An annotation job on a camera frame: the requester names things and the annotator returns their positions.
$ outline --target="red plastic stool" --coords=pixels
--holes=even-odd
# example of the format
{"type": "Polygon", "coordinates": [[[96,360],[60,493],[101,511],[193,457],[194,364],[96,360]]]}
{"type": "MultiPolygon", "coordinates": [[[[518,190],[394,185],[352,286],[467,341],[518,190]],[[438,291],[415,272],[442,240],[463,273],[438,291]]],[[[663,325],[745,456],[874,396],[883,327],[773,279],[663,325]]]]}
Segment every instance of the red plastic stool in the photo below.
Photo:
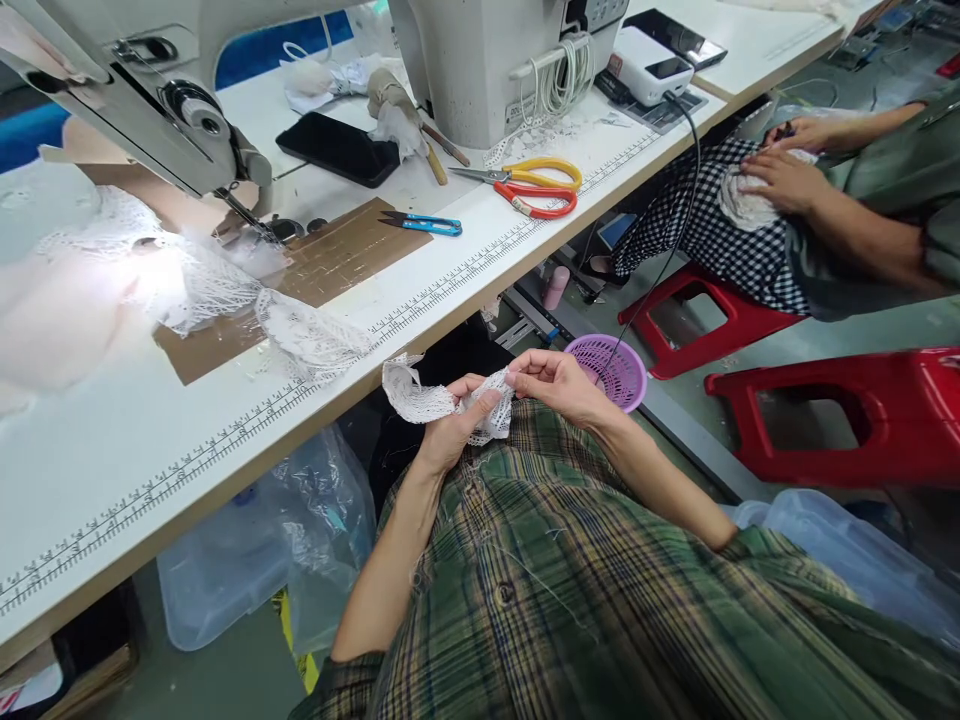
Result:
{"type": "MultiPolygon", "coordinates": [[[[617,315],[621,325],[633,316],[641,302],[643,298],[617,315]]],[[[689,262],[650,292],[643,312],[637,315],[632,324],[657,357],[657,364],[650,368],[650,373],[658,380],[669,380],[726,357],[803,319],[800,315],[758,305],[729,283],[709,274],[696,263],[689,262]],[[675,350],[650,315],[660,303],[671,297],[690,300],[701,293],[710,296],[727,316],[727,321],[716,330],[675,350]]]]}
{"type": "Polygon", "coordinates": [[[872,487],[960,487],[960,348],[818,360],[706,378],[708,395],[733,408],[735,454],[767,482],[872,487]],[[773,447],[757,393],[794,388],[843,408],[860,447],[783,451],[773,447]]]}

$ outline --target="pink basket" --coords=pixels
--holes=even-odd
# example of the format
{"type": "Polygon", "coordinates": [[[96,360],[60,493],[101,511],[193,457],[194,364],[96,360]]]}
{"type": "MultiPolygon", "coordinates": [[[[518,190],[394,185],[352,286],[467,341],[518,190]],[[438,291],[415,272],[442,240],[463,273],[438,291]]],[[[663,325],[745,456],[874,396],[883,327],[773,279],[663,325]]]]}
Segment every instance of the pink basket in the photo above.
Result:
{"type": "Polygon", "coordinates": [[[624,412],[640,407],[647,392],[647,369],[632,347],[626,343],[617,346],[617,339],[610,335],[583,335],[567,345],[565,352],[599,376],[607,397],[624,412]],[[614,348],[616,352],[611,360],[614,348]]]}

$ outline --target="black and white checkered fabric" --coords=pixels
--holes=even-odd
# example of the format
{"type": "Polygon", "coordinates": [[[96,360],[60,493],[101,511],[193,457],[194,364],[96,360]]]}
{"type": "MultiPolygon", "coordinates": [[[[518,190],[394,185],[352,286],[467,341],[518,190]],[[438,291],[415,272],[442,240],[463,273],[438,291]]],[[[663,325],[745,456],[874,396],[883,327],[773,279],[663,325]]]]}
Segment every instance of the black and white checkered fabric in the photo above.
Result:
{"type": "MultiPolygon", "coordinates": [[[[641,262],[670,250],[677,241],[696,171],[693,152],[684,153],[663,169],[662,189],[617,243],[613,251],[617,275],[629,275],[641,262]]],[[[762,305],[809,315],[810,307],[786,259],[787,220],[781,218],[769,227],[748,232],[720,211],[717,193],[727,169],[756,152],[756,143],[733,138],[704,148],[693,214],[680,249],[762,305]]]]}

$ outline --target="white table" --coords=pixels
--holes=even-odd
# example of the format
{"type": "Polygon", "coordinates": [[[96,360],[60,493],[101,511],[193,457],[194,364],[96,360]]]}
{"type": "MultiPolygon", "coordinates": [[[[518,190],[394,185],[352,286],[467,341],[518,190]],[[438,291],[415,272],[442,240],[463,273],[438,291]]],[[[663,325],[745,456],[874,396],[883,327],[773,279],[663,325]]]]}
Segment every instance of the white table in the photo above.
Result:
{"type": "MultiPolygon", "coordinates": [[[[379,195],[401,209],[442,210],[463,221],[464,234],[435,238],[325,306],[380,340],[331,386],[251,375],[254,349],[184,387],[143,335],[80,385],[5,421],[0,671],[376,388],[384,360],[428,348],[690,144],[685,126],[653,139],[639,126],[597,124],[609,108],[594,91],[575,111],[578,135],[547,148],[583,171],[579,207],[531,225],[487,186],[451,175],[438,187],[423,162],[405,163],[371,191],[282,156],[272,139],[296,116],[277,72],[220,95],[228,117],[274,162],[282,214],[333,219],[379,195]]],[[[694,118],[705,131],[732,109],[710,97],[694,118]]],[[[363,127],[363,100],[334,112],[363,127]]]]}
{"type": "MultiPolygon", "coordinates": [[[[863,0],[871,6],[879,0],[863,0]]],[[[727,50],[694,84],[736,107],[840,42],[840,23],[816,13],[774,12],[719,0],[631,0],[627,16],[656,8],[727,50]]]]}

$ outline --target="blue thread snips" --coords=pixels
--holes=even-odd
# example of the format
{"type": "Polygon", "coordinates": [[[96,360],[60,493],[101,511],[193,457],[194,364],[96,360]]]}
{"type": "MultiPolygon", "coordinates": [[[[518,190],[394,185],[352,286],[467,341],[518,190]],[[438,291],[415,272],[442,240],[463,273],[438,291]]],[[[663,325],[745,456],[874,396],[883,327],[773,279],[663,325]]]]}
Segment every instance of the blue thread snips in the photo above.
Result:
{"type": "Polygon", "coordinates": [[[459,220],[447,220],[446,218],[435,218],[429,215],[409,215],[394,210],[382,210],[381,212],[390,218],[389,220],[380,219],[380,222],[384,225],[432,232],[437,235],[449,235],[450,237],[463,234],[463,226],[459,220]]]}

